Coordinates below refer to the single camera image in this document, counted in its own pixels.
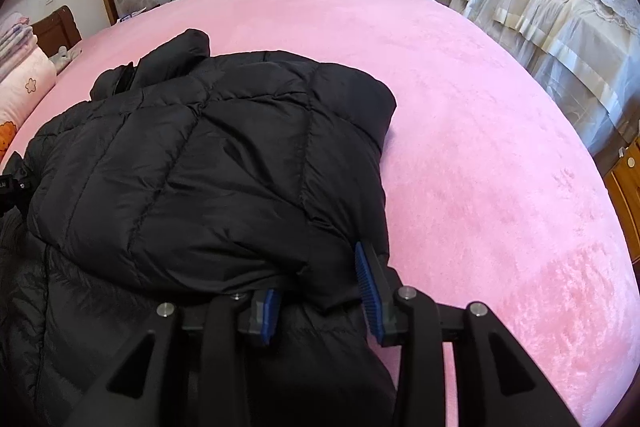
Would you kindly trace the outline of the black puffer jacket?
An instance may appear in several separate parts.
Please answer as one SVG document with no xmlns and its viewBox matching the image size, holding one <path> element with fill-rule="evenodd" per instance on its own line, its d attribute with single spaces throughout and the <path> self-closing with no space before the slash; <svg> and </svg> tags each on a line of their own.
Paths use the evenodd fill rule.
<svg viewBox="0 0 640 427">
<path fill-rule="evenodd" d="M 356 247 L 388 254 L 384 83 L 283 51 L 213 55 L 189 29 L 99 75 L 1 178 L 1 421 L 59 426 L 161 303 L 274 289 L 238 339 L 247 416 L 385 426 Z"/>
</svg>

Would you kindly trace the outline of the pink bed blanket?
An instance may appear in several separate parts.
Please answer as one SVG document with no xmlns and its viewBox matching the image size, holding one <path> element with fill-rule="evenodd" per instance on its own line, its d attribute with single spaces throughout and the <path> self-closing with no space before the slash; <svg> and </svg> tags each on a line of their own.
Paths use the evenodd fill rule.
<svg viewBox="0 0 640 427">
<path fill-rule="evenodd" d="M 285 50 L 384 82 L 397 102 L 382 177 L 401 278 L 441 303 L 487 303 L 582 425 L 611 421 L 639 366 L 639 291 L 608 191 L 539 84 L 434 0 L 169 2 L 84 40 L 12 152 L 105 69 L 188 28 L 213 54 Z"/>
</svg>

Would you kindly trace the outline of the orange wooden cabinet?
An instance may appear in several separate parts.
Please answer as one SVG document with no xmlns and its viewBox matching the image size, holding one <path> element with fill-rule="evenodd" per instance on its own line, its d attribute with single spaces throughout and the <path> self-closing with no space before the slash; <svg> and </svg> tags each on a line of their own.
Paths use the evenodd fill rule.
<svg viewBox="0 0 640 427">
<path fill-rule="evenodd" d="M 622 227 L 633 265 L 639 264 L 639 149 L 632 144 L 605 175 L 604 184 Z"/>
</svg>

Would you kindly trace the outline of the dark wooden headboard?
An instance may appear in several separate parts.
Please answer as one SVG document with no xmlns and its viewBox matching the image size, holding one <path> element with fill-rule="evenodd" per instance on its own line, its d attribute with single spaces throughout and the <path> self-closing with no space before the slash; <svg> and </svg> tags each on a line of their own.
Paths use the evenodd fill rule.
<svg viewBox="0 0 640 427">
<path fill-rule="evenodd" d="M 32 30 L 38 38 L 38 46 L 47 57 L 57 54 L 61 46 L 70 50 L 81 40 L 73 13 L 67 5 L 33 23 Z"/>
</svg>

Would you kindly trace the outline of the beige lace covered furniture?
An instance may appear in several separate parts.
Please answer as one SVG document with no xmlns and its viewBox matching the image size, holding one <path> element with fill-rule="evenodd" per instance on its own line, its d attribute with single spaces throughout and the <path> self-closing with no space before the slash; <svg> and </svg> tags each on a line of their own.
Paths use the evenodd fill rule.
<svg viewBox="0 0 640 427">
<path fill-rule="evenodd" d="M 589 152 L 639 131 L 638 0 L 436 0 L 517 60 Z"/>
</svg>

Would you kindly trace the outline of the folded striped quilt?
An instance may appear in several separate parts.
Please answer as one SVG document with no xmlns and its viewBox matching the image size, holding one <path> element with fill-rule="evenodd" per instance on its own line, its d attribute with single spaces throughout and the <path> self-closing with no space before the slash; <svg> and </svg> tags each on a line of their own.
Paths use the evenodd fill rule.
<svg viewBox="0 0 640 427">
<path fill-rule="evenodd" d="M 38 38 L 28 17 L 20 12 L 14 12 L 2 20 L 0 80 L 3 81 L 37 46 Z"/>
</svg>

